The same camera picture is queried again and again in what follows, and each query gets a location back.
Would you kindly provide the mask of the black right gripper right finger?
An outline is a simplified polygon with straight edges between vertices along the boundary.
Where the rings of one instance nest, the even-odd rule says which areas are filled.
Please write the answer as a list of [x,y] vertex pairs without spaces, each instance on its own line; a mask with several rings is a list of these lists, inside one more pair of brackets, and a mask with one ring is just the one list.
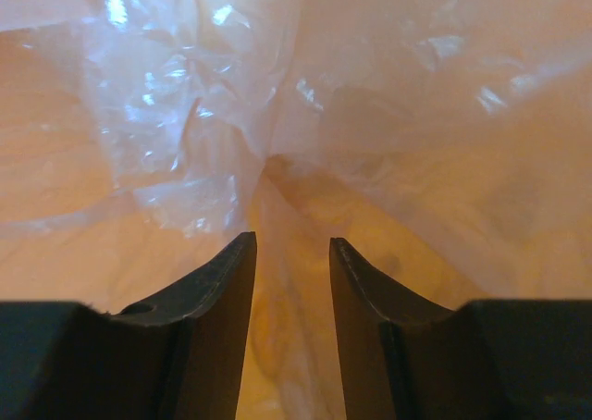
[[350,419],[587,419],[588,300],[473,300],[450,310],[329,246]]

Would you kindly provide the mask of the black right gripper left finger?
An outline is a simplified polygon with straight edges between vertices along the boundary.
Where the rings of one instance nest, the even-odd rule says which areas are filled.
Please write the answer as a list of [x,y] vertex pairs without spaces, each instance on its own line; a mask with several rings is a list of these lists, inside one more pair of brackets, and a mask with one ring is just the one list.
[[232,419],[257,243],[251,232],[117,314],[78,302],[1,304],[5,419]]

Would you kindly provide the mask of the pink translucent trash bag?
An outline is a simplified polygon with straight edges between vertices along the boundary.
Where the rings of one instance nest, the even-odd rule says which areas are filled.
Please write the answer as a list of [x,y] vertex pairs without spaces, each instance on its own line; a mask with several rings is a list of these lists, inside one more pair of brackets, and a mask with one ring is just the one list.
[[591,295],[591,0],[1,0],[1,296],[116,312],[257,234],[238,416],[345,415],[328,245]]

